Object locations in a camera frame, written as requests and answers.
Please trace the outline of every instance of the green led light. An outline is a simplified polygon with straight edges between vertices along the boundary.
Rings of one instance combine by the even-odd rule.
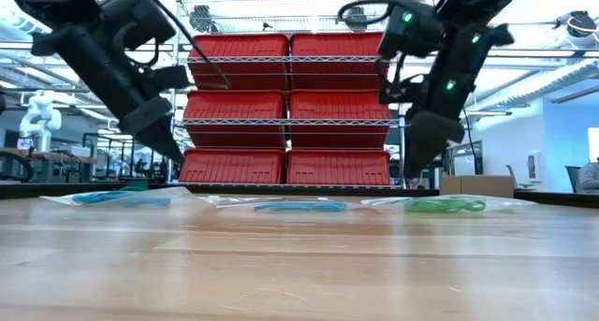
[[[412,12],[404,12],[402,18],[404,22],[409,22],[414,18],[414,14]]]
[[[447,82],[446,89],[451,91],[456,86],[456,82],[454,80],[450,80]]]

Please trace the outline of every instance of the white robot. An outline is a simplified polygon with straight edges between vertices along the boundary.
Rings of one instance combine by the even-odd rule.
[[[39,152],[50,150],[51,131],[60,129],[63,123],[62,114],[52,105],[53,95],[52,92],[37,91],[29,98],[29,109],[19,127],[19,149],[34,146]]]

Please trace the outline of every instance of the table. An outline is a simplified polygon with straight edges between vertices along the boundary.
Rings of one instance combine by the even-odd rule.
[[[484,217],[0,201],[0,319],[599,319],[599,211]]]
[[[50,182],[53,178],[54,162],[61,163],[74,163],[82,166],[81,168],[81,179],[83,182],[89,182],[92,178],[93,165],[97,163],[97,159],[90,156],[69,156],[66,153],[53,153],[53,152],[33,152],[31,155],[29,151],[15,148],[0,148],[2,152],[14,153],[20,157],[27,158],[31,161],[41,161],[41,174],[39,177],[34,176],[35,181],[39,182]],[[3,164],[3,172],[5,174],[14,175],[14,167],[18,163],[14,163],[12,160],[6,160]]]

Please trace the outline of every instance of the red storage bin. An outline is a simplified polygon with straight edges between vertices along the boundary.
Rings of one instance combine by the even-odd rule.
[[[388,120],[387,105],[378,104],[378,91],[293,91],[291,119]],[[291,125],[294,148],[383,148],[386,125]]]
[[[288,184],[389,185],[384,151],[296,150],[287,153]]]
[[[284,158],[277,150],[190,149],[179,181],[281,183]]]
[[[285,117],[285,95],[279,91],[193,91],[188,98],[184,120]],[[185,128],[197,147],[285,146],[281,125],[186,124]]]
[[[294,58],[376,56],[381,36],[381,33],[296,34],[291,37],[291,55]],[[291,86],[293,89],[379,89],[381,79],[376,72],[374,59],[361,63],[292,61]]]
[[[289,40],[285,35],[202,35],[194,41],[209,58],[219,57],[284,57],[288,55]],[[192,50],[189,59],[200,58]],[[286,62],[216,63],[235,90],[287,90]],[[196,84],[222,84],[210,65],[190,63]]]

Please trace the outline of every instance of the white wall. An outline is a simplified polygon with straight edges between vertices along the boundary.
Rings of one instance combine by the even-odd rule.
[[[518,183],[529,183],[528,153],[545,150],[543,101],[537,100],[529,108],[511,111],[511,116],[481,119],[474,125],[473,141],[482,140],[485,175],[509,175],[506,165],[510,165]],[[548,190],[546,182],[536,182],[534,188],[538,191]]]
[[[19,131],[19,124],[24,114],[24,111],[5,111],[0,115],[0,146],[4,146],[7,130]],[[60,130],[52,132],[52,137],[81,143],[83,133],[97,133],[97,130],[96,121],[82,116],[65,116],[63,114],[63,125]]]
[[[589,127],[599,126],[599,107],[546,102],[543,112],[548,190],[571,193],[565,167],[589,163]]]

